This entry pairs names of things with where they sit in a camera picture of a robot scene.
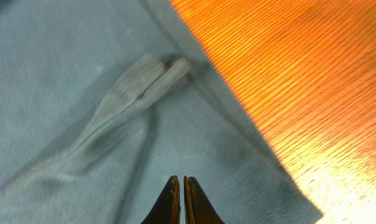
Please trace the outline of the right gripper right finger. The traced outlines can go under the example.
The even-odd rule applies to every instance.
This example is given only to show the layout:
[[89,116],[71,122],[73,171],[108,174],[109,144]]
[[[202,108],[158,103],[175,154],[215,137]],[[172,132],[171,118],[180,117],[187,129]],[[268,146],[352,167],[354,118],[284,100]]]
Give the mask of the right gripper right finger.
[[224,224],[195,177],[184,176],[187,224]]

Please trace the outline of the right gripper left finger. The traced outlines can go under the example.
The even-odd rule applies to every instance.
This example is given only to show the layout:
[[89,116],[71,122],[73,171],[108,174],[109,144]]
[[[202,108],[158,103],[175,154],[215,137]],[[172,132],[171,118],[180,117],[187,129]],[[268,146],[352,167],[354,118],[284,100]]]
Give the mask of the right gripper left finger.
[[179,224],[180,210],[180,184],[178,177],[173,175],[141,224]]

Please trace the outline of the blue polo shirt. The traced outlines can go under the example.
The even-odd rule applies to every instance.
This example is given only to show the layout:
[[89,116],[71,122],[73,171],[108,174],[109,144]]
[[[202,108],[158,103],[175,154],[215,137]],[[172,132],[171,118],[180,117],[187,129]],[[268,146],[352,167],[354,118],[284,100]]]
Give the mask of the blue polo shirt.
[[168,1],[0,1],[0,223],[140,223],[171,176],[225,223],[322,218]]

